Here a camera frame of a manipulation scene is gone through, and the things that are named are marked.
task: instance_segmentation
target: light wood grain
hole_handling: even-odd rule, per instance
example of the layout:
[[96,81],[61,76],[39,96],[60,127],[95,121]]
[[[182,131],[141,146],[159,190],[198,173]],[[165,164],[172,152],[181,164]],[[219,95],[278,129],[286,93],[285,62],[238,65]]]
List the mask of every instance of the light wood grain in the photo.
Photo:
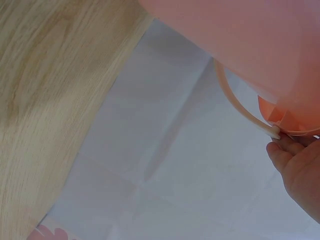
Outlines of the light wood grain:
[[0,240],[53,205],[151,21],[136,0],[0,0]]

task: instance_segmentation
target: finger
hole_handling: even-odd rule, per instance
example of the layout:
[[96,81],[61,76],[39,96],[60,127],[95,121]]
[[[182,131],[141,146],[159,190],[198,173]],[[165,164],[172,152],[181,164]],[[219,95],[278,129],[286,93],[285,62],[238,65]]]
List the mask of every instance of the finger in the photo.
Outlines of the finger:
[[275,142],[270,142],[266,146],[266,151],[274,167],[282,174],[293,155],[282,150],[281,147]]
[[317,140],[314,136],[294,136],[293,139],[304,147],[308,147]]
[[291,153],[293,156],[297,155],[305,148],[301,143],[294,141],[286,134],[280,133],[280,137],[280,140],[272,140],[277,143],[284,151]]

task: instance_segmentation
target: wooden surface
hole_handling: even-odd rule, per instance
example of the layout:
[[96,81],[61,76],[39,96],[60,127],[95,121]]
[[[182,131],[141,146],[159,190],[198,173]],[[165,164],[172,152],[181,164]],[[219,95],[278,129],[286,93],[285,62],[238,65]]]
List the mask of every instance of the wooden surface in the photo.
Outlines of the wooden surface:
[[0,240],[53,205],[151,21],[136,0],[0,0]]

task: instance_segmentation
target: plastic handle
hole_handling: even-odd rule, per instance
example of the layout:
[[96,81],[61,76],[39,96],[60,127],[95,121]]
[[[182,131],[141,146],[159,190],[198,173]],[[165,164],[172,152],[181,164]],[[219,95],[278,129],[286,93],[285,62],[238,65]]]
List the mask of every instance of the plastic handle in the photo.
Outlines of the plastic handle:
[[222,91],[226,98],[229,100],[229,102],[233,105],[235,109],[239,113],[241,113],[246,119],[248,119],[250,122],[258,126],[260,129],[265,131],[270,137],[274,139],[280,139],[279,133],[280,128],[273,125],[269,126],[265,124],[263,121],[260,121],[258,118],[253,116],[250,112],[248,112],[247,109],[244,108],[244,106],[241,105],[241,103],[238,101],[234,93],[232,92],[227,77],[225,73],[225,67],[217,60],[214,60],[214,66],[215,71],[219,80],[220,87],[222,88]]

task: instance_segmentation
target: pink plastic bucket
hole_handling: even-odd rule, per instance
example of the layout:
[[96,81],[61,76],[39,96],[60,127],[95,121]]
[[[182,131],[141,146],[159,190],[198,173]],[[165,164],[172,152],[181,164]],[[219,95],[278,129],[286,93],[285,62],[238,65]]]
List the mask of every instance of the pink plastic bucket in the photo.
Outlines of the pink plastic bucket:
[[271,125],[320,134],[320,1],[139,1],[256,90]]

